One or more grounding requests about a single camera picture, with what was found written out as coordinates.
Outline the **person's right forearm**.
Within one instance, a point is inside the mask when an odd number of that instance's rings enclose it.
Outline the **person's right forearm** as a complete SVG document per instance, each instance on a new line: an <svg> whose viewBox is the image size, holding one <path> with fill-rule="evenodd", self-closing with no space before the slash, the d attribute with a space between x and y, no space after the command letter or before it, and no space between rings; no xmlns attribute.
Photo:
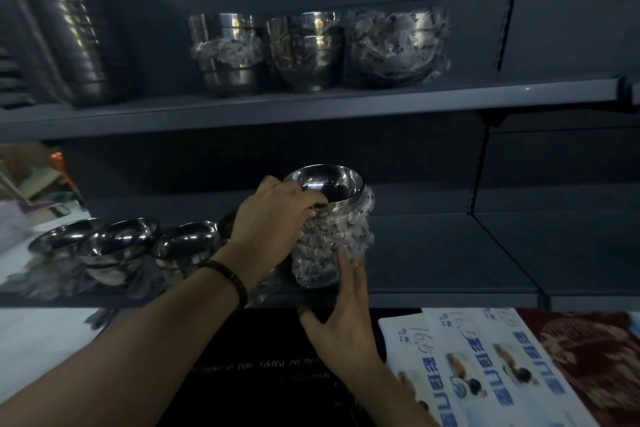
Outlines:
<svg viewBox="0 0 640 427"><path fill-rule="evenodd" d="M341 379L376 427L440 427L380 359Z"/></svg>

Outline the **black box with white print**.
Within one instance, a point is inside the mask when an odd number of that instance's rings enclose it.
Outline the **black box with white print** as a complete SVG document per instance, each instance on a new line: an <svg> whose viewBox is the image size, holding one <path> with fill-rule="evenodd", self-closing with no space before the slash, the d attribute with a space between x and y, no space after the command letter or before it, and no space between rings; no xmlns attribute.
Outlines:
<svg viewBox="0 0 640 427"><path fill-rule="evenodd" d="M375 425L318 358L295 308L256 308L215 334L157 427Z"/></svg>

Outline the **unwrapped stack of steel bowls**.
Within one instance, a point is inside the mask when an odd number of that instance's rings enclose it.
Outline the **unwrapped stack of steel bowls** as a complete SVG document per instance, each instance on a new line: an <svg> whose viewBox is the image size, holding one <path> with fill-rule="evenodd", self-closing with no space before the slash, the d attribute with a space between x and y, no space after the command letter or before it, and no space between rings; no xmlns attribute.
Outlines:
<svg viewBox="0 0 640 427"><path fill-rule="evenodd" d="M339 82L345 36L340 13L302 12L268 19L274 64L294 92L321 92Z"/></svg>

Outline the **white packet with blue print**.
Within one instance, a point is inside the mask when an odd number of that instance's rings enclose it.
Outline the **white packet with blue print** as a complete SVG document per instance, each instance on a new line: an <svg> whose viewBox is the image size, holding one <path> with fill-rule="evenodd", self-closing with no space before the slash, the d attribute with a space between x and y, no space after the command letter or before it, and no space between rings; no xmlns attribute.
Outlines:
<svg viewBox="0 0 640 427"><path fill-rule="evenodd" d="M599 427L516 309L380 318L386 363L441 427Z"/></svg>

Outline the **person's right hand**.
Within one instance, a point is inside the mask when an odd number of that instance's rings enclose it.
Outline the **person's right hand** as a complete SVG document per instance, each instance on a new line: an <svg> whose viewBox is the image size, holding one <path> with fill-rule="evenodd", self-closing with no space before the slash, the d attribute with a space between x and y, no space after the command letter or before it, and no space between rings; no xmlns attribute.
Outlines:
<svg viewBox="0 0 640 427"><path fill-rule="evenodd" d="M324 322L329 337L310 342L319 359L341 381L369 360L380 359L374 340L364 256L349 259L345 248L338 250L339 292L329 318Z"/></svg>

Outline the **dark grey shelf board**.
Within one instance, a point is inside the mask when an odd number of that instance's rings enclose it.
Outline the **dark grey shelf board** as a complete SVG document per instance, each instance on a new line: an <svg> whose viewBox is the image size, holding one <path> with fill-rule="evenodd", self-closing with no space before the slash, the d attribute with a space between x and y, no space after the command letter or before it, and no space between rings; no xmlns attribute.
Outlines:
<svg viewBox="0 0 640 427"><path fill-rule="evenodd" d="M370 305L375 308L538 306L538 287L464 213L467 192L434 191L417 183L374 185L370 218L374 245L366 253ZM234 210L250 190L207 194L87 198L96 218L119 221L156 218L165 227L218 220ZM462 213L434 213L436 211ZM285 283L263 307L312 308L333 305L334 289L308 290ZM89 293L50 302L0 291L0 308L114 308L144 305L118 287L97 286Z"/></svg>
<svg viewBox="0 0 640 427"><path fill-rule="evenodd" d="M437 83L393 90L332 89L213 98L154 97L85 109L36 105L0 110L0 144L400 114L565 106L624 100L622 76L556 82Z"/></svg>

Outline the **person's left forearm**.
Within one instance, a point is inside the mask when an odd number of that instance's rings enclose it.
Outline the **person's left forearm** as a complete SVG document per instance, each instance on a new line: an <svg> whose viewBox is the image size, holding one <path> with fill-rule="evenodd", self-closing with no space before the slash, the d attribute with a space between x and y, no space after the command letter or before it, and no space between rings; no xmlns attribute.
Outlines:
<svg viewBox="0 0 640 427"><path fill-rule="evenodd" d="M196 271L0 405L0 427L154 427L239 308L239 280Z"/></svg>

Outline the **person's left hand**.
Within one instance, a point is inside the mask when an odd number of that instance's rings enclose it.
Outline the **person's left hand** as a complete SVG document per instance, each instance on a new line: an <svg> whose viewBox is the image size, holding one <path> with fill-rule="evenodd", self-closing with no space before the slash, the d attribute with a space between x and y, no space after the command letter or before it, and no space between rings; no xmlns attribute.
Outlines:
<svg viewBox="0 0 640 427"><path fill-rule="evenodd" d="M231 238L213 258L230 269L248 291L291 253L303 225L316 215L305 221L276 221L261 213L257 204L256 189L237 209Z"/></svg>

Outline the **fully wrapped steel bowl bundle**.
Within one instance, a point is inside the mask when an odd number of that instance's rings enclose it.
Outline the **fully wrapped steel bowl bundle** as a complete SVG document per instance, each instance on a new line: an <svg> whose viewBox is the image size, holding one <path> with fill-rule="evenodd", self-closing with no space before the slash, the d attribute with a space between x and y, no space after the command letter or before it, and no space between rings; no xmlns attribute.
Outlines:
<svg viewBox="0 0 640 427"><path fill-rule="evenodd" d="M348 86L422 85L451 68L445 54L451 19L442 7L409 12L349 10L341 15L341 24L345 34L342 81Z"/></svg>

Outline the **red patterned packet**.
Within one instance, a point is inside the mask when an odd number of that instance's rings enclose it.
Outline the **red patterned packet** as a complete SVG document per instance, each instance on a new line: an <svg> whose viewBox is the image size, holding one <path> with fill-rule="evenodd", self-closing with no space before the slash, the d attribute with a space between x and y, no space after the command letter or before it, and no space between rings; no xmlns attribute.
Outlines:
<svg viewBox="0 0 640 427"><path fill-rule="evenodd" d="M640 427L640 316L517 309L600 427Z"/></svg>

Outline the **crumpled clear plastic wrap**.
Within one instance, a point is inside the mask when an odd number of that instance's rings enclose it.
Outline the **crumpled clear plastic wrap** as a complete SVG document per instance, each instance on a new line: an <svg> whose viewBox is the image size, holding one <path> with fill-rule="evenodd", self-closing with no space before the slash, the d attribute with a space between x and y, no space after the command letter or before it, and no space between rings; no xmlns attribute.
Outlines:
<svg viewBox="0 0 640 427"><path fill-rule="evenodd" d="M89 267L70 259L33 259L0 281L0 293L43 302L94 293L99 287L106 287L107 292L122 291L133 300L150 298L166 288L159 269L145 258L108 264L104 268Z"/></svg>

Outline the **single shiny steel bowl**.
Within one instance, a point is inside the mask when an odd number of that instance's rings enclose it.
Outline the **single shiny steel bowl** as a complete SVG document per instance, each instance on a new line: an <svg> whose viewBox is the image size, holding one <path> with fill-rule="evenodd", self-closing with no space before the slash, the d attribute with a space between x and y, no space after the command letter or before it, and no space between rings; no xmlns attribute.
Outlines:
<svg viewBox="0 0 640 427"><path fill-rule="evenodd" d="M327 203L316 207L325 214L337 213L356 204L364 188L364 177L357 171L338 164L314 164L290 172L284 180L295 181L302 190L316 190Z"/></svg>

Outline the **colourful boxed goods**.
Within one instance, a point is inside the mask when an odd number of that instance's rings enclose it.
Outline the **colourful boxed goods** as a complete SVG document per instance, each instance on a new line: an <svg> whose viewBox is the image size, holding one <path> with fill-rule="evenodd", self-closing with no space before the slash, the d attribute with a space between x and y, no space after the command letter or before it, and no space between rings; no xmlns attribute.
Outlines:
<svg viewBox="0 0 640 427"><path fill-rule="evenodd" d="M59 144L0 143L0 253L36 226L86 212Z"/></svg>

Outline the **half-wrapped stack of steel bowls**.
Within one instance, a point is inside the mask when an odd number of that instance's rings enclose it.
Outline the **half-wrapped stack of steel bowls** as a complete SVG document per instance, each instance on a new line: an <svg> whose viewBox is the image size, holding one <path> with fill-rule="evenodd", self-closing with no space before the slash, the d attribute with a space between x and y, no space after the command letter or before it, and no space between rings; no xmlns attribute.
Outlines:
<svg viewBox="0 0 640 427"><path fill-rule="evenodd" d="M259 94L268 84L266 23L256 15L218 12L188 17L191 55L217 97Z"/></svg>

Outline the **plastic-wrapped stack of steel bowls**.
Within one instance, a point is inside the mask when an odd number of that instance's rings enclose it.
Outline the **plastic-wrapped stack of steel bowls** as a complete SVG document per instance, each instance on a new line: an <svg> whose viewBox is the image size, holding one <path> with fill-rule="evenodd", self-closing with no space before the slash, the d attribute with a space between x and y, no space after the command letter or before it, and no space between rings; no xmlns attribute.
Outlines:
<svg viewBox="0 0 640 427"><path fill-rule="evenodd" d="M359 259L374 244L369 215L376 200L372 188L343 211L309 219L291 252L292 274L298 285L308 289L329 287L339 281L338 250L345 248L349 259Z"/></svg>

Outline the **white flat packet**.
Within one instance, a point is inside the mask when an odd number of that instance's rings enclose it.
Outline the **white flat packet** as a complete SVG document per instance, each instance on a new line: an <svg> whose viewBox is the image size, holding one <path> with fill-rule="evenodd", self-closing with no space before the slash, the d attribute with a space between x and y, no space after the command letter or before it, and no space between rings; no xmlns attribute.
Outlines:
<svg viewBox="0 0 640 427"><path fill-rule="evenodd" d="M90 343L97 309L0 309L0 404Z"/></svg>

